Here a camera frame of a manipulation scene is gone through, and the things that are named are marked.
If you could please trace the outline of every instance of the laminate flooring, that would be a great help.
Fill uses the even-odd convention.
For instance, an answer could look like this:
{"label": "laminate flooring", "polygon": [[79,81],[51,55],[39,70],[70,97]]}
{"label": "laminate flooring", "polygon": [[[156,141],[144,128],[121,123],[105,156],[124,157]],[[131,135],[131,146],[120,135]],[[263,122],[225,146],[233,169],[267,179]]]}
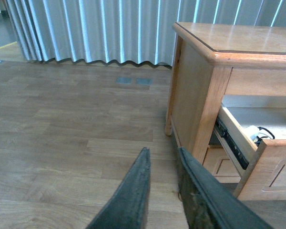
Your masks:
{"label": "laminate flooring", "polygon": [[147,228],[187,228],[176,146],[163,133],[170,74],[1,62],[0,229],[85,228],[144,146],[152,162]]}

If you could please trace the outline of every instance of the curtain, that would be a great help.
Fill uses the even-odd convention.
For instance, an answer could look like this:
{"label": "curtain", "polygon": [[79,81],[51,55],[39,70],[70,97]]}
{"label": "curtain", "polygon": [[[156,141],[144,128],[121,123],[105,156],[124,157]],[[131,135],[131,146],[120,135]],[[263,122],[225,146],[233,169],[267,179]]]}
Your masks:
{"label": "curtain", "polygon": [[7,0],[29,61],[172,65],[176,21],[286,26],[286,0]]}

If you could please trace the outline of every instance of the black cable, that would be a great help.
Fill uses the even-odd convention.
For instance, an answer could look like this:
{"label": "black cable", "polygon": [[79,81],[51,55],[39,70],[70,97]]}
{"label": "black cable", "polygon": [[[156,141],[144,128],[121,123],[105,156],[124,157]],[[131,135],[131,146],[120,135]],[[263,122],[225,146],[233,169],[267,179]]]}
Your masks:
{"label": "black cable", "polygon": [[[265,130],[267,131],[271,136],[272,136],[272,139],[275,139],[276,137],[273,135],[273,133],[271,133],[268,129],[264,128],[264,127],[261,127],[259,126],[258,127],[259,130]],[[261,144],[262,140],[265,139],[265,138],[268,138],[268,136],[262,136],[262,137],[259,137],[259,136],[256,136],[257,138],[257,141],[255,142],[255,144],[257,146],[259,146],[259,144]]]}

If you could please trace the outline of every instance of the curtain fold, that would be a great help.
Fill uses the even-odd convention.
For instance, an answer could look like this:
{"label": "curtain fold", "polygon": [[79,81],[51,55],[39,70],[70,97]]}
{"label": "curtain fold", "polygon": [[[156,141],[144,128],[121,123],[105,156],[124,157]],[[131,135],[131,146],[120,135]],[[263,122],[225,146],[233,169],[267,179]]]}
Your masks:
{"label": "curtain fold", "polygon": [[286,26],[286,0],[7,0],[24,57],[172,65],[176,21]]}

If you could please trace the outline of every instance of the drawer front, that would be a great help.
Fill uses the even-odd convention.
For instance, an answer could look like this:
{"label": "drawer front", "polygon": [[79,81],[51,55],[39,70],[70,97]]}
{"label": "drawer front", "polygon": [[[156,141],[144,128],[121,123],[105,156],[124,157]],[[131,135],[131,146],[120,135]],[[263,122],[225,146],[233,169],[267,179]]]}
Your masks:
{"label": "drawer front", "polygon": [[240,181],[240,176],[233,162],[220,146],[208,147],[203,166],[220,183],[238,183]]}

